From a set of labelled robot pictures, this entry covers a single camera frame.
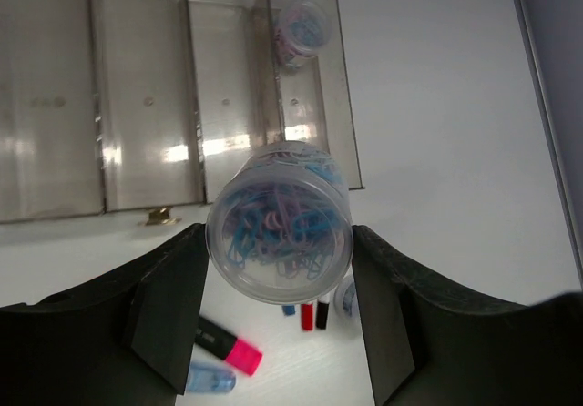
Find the paper clip jar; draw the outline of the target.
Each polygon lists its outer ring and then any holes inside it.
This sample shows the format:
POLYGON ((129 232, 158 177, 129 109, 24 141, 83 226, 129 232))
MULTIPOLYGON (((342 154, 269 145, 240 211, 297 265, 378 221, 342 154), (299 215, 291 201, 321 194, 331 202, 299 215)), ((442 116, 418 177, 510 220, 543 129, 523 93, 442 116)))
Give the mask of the paper clip jar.
POLYGON ((219 274, 269 304, 318 299, 343 279, 353 257, 340 167, 301 141, 256 149, 212 204, 205 230, 219 274))
POLYGON ((331 39, 331 19, 311 0, 295 0, 275 19, 276 53, 280 64, 298 69, 315 58, 331 39))
POLYGON ((346 320, 360 318, 356 286, 353 275, 347 275, 333 294, 333 304, 337 314, 346 320))

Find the pink highlighter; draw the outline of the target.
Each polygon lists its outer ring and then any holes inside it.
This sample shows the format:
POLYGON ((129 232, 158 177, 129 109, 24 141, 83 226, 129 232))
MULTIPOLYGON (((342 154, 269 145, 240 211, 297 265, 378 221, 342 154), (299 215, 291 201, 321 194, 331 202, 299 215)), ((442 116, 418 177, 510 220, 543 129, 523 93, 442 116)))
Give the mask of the pink highlighter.
POLYGON ((221 325, 199 316, 195 344, 247 376, 259 368, 263 353, 221 325))

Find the black-capped white pen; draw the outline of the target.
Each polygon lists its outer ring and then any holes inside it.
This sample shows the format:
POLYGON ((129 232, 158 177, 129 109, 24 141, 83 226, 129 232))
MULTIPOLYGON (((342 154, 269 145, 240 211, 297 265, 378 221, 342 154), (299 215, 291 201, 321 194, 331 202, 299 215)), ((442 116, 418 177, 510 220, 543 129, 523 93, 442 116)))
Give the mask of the black-capped white pen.
POLYGON ((331 294, 327 293, 321 295, 316 304, 316 313, 315 313, 315 328, 317 330, 326 330, 329 318, 329 311, 330 311, 330 303, 331 303, 331 294))

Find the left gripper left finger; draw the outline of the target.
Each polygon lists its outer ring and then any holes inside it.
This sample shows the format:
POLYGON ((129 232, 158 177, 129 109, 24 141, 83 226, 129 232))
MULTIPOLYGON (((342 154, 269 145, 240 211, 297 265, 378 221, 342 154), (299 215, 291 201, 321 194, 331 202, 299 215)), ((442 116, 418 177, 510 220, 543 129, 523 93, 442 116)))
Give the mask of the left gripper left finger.
POLYGON ((4 405, 172 405, 208 271, 204 226, 90 281, 1 309, 4 405))

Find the blue-capped white pen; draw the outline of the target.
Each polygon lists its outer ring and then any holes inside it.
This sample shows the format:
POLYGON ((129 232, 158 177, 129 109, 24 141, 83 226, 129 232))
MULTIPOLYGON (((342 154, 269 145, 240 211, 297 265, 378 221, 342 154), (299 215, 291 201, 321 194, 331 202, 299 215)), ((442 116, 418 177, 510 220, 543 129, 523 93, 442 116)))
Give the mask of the blue-capped white pen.
POLYGON ((282 309, 282 313, 285 317, 294 316, 296 314, 296 306, 295 305, 282 305, 281 309, 282 309))

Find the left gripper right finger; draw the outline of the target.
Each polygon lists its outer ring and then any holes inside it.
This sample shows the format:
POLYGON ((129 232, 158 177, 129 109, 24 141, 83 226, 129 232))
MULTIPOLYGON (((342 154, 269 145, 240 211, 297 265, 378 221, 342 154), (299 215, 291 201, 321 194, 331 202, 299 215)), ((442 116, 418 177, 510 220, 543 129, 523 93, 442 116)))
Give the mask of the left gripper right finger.
POLYGON ((579 405, 582 296, 524 306, 467 288, 353 228, 353 275, 379 405, 579 405))

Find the blue utility knife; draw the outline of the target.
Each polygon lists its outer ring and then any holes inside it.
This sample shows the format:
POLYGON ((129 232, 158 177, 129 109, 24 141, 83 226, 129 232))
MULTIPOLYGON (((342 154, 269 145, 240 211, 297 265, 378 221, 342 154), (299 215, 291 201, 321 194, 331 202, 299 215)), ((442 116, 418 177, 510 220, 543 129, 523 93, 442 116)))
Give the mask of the blue utility knife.
POLYGON ((214 364, 192 361, 185 392, 226 394, 236 386, 236 375, 232 370, 214 364))

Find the red-capped white pen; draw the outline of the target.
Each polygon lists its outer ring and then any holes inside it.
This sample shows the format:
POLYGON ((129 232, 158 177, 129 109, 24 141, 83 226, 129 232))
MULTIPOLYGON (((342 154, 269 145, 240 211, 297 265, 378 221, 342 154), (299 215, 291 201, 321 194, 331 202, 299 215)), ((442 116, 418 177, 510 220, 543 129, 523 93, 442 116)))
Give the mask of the red-capped white pen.
POLYGON ((314 303, 307 302, 300 306, 301 328, 303 331, 313 331, 314 329, 314 303))

